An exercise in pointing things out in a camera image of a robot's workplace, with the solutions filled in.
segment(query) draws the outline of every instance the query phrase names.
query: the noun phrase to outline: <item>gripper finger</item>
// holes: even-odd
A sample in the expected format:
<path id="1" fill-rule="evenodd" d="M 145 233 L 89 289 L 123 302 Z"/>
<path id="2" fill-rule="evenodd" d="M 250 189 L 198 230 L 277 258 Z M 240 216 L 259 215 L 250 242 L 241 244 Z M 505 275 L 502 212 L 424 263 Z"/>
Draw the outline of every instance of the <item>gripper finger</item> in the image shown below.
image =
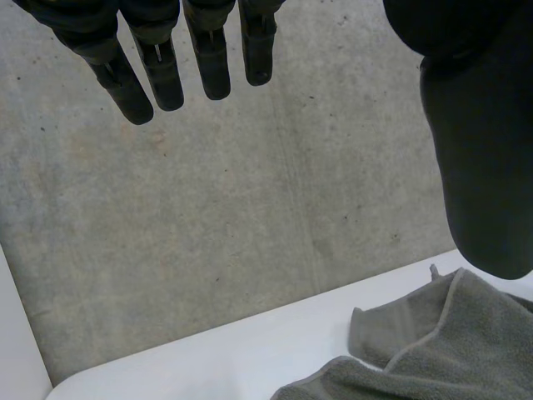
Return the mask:
<path id="1" fill-rule="evenodd" d="M 274 13 L 285 0 L 239 0 L 242 52 L 247 81 L 252 86 L 272 78 L 272 50 L 277 31 Z"/>
<path id="2" fill-rule="evenodd" d="M 120 11 L 132 31 L 142 64 L 160 109 L 183 105 L 183 89 L 172 43 L 179 0 L 121 0 Z"/>
<path id="3" fill-rule="evenodd" d="M 226 98 L 232 90 L 224 23 L 235 0 L 183 0 L 187 26 L 206 95 Z"/>

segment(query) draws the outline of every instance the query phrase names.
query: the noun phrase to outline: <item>gray towel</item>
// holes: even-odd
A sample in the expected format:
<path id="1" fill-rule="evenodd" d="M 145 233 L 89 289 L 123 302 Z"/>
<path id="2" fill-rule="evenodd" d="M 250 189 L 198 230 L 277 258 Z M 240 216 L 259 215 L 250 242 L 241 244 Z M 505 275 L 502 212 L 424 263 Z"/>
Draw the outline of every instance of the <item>gray towel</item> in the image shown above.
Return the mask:
<path id="1" fill-rule="evenodd" d="M 533 308 L 460 269 L 352 316 L 349 357 L 276 400 L 533 399 Z"/>

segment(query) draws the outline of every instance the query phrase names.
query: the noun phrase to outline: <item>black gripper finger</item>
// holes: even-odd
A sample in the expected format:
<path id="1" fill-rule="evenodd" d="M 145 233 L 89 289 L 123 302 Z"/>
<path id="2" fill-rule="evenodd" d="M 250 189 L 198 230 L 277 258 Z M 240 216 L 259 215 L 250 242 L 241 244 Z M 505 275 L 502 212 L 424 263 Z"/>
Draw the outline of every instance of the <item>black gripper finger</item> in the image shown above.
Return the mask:
<path id="1" fill-rule="evenodd" d="M 152 105 L 120 45 L 115 56 L 105 64 L 88 64 L 131 123 L 142 125 L 153 118 Z"/>
<path id="2" fill-rule="evenodd" d="M 183 88 L 177 70 L 172 39 L 151 45 L 137 39 L 137 49 L 148 75 L 157 105 L 161 110 L 174 111 L 183 105 Z"/>

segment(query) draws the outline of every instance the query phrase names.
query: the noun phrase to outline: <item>gray concrete surface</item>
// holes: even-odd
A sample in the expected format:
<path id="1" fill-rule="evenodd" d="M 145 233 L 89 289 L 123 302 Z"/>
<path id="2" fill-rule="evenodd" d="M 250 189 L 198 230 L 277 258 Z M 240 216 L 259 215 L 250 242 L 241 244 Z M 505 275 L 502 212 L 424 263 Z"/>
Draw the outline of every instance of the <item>gray concrete surface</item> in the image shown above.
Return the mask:
<path id="1" fill-rule="evenodd" d="M 54 383 L 453 248 L 420 58 L 376 0 L 290 0 L 275 76 L 135 127 L 83 61 L 0 5 L 0 242 Z M 147 88 L 126 29 L 120 38 Z"/>

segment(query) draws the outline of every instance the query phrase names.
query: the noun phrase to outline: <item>concrete floor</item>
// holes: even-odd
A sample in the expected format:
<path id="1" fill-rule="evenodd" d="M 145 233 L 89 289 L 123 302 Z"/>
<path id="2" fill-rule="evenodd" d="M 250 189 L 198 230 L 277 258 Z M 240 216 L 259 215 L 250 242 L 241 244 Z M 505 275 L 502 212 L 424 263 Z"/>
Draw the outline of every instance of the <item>concrete floor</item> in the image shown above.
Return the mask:
<path id="1" fill-rule="evenodd" d="M 50 31 L 0 5 L 0 242 L 54 383 L 453 248 L 420 58 L 376 0 L 290 0 L 275 76 L 135 127 Z M 120 38 L 141 73 L 126 29 Z"/>

